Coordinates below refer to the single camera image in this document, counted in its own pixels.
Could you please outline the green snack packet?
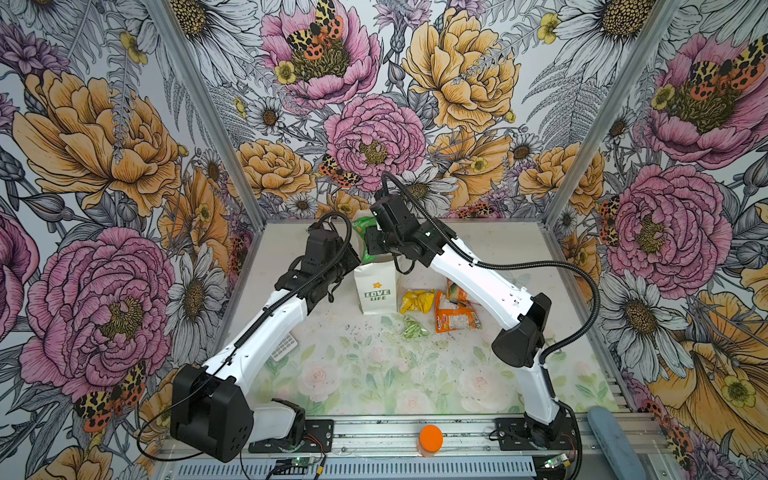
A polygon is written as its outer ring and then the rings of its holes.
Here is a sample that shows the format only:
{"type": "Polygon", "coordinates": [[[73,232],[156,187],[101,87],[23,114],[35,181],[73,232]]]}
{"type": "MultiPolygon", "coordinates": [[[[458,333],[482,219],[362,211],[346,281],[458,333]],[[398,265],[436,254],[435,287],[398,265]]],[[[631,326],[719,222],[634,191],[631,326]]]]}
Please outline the green snack packet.
{"type": "Polygon", "coordinates": [[[352,221],[352,226],[358,237],[361,264],[365,265],[372,263],[375,260],[375,256],[369,252],[366,234],[370,227],[377,230],[376,219],[373,216],[360,216],[352,221]]]}

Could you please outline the white paper bag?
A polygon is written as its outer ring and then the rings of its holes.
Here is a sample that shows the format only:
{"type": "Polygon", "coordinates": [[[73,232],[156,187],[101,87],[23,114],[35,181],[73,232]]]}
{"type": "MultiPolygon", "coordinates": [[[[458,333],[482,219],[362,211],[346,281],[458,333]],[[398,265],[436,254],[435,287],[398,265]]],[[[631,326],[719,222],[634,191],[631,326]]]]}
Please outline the white paper bag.
{"type": "MultiPolygon", "coordinates": [[[[370,210],[361,210],[355,214],[354,220],[360,216],[373,214],[370,210]]],[[[356,241],[359,253],[357,234],[356,241]]],[[[389,253],[372,255],[375,256],[372,263],[360,264],[353,272],[360,310],[363,315],[395,314],[398,311],[399,273],[389,253]]]]}

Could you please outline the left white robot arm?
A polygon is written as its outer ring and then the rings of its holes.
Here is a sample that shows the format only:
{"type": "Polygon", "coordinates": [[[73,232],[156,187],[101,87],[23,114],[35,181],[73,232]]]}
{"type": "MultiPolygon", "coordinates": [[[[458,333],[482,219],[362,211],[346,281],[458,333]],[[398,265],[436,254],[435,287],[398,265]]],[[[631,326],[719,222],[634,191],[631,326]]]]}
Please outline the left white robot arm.
{"type": "Polygon", "coordinates": [[[265,306],[243,331],[201,366],[182,367],[173,381],[172,439],[227,463],[249,445],[295,448],[305,436],[305,410],[287,400],[248,399],[280,342],[360,264],[354,228],[339,233],[327,214],[308,229],[305,251],[276,281],[265,306]]]}

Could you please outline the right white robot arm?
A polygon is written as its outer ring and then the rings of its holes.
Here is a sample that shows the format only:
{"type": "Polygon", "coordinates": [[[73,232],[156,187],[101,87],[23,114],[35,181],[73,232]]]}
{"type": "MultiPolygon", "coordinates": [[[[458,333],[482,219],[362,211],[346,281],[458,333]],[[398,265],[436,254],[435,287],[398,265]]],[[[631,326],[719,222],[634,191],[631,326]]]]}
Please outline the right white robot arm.
{"type": "Polygon", "coordinates": [[[524,400],[525,424],[517,436],[537,447],[551,446],[568,423],[540,360],[552,305],[549,297],[533,296],[484,266],[453,230],[439,220],[420,221],[398,195],[382,197],[371,211],[377,225],[366,229],[368,247],[376,253],[401,255],[443,275],[499,323],[492,351],[517,370],[515,378],[524,400]]]}

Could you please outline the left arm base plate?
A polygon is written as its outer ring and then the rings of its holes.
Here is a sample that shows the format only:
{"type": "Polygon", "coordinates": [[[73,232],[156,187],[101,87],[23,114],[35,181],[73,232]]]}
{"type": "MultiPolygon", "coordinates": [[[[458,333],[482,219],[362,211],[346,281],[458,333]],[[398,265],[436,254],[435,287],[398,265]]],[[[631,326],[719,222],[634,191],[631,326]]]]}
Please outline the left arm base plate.
{"type": "Polygon", "coordinates": [[[331,419],[309,419],[302,429],[291,431],[281,439],[268,439],[248,445],[251,454],[330,453],[335,422],[331,419]]]}

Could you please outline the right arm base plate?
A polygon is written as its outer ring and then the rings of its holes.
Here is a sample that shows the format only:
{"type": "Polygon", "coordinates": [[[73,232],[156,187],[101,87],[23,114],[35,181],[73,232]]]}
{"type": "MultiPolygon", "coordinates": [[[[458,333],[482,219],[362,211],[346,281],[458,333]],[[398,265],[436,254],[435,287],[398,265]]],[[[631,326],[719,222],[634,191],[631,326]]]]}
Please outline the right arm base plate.
{"type": "Polygon", "coordinates": [[[565,450],[577,451],[579,441],[574,421],[558,417],[552,423],[540,423],[527,416],[506,417],[494,420],[494,428],[488,435],[502,451],[513,450],[565,450]]]}

